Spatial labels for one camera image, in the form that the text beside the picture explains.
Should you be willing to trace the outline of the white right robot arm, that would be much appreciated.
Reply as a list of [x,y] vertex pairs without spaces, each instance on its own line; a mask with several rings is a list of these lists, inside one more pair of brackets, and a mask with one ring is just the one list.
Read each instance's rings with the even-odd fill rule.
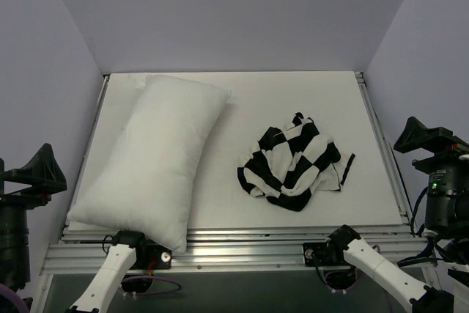
[[[359,269],[390,294],[406,312],[468,311],[468,143],[443,127],[428,128],[409,117],[394,150],[405,154],[423,149],[432,155],[414,160],[428,184],[419,196],[426,202],[425,249],[393,264],[373,249],[352,227],[343,225],[326,242],[326,257]],[[436,289],[405,273],[408,265],[443,262],[454,283],[453,292]]]

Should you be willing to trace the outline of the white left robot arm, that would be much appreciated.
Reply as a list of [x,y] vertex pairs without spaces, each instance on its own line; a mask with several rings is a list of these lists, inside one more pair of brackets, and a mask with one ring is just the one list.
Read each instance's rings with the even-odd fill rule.
[[[1,162],[1,311],[29,312],[18,295],[30,282],[29,228],[27,212],[47,205],[51,196],[67,190],[66,177],[45,143],[19,169],[5,169]],[[67,312],[106,312],[117,289],[131,268],[140,268],[148,258],[138,232],[120,232],[113,237],[105,262],[81,297]]]

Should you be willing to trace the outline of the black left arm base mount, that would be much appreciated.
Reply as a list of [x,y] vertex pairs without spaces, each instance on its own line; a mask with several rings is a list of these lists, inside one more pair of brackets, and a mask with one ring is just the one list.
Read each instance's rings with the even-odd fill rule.
[[[102,250],[107,254],[110,247],[117,244],[129,245],[136,249],[136,263],[131,267],[135,270],[143,270],[147,276],[151,276],[152,269],[169,269],[171,267],[171,250],[155,244],[146,239],[141,232],[119,231],[115,235],[106,235],[101,241]],[[154,279],[132,279],[132,275],[126,275],[120,290],[130,295],[157,295],[158,292],[150,292]]]

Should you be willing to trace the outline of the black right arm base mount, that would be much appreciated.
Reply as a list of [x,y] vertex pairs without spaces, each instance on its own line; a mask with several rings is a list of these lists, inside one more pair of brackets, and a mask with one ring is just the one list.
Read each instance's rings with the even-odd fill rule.
[[332,292],[346,294],[358,282],[355,267],[326,242],[303,243],[303,261],[314,268],[320,281]]

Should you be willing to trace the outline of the black white checkered pillowcase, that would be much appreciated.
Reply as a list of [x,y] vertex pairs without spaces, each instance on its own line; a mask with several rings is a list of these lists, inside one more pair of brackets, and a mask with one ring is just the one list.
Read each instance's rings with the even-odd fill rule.
[[298,112],[285,128],[269,127],[240,157],[237,179],[251,197],[300,212],[315,191],[342,191],[354,160]]

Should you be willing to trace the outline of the white pillow insert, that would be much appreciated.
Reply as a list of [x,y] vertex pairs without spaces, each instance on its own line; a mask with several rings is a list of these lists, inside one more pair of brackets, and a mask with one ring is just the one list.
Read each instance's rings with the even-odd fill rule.
[[164,75],[116,74],[109,83],[118,91],[116,103],[130,113],[102,171],[67,218],[141,232],[184,253],[199,160],[231,92]]

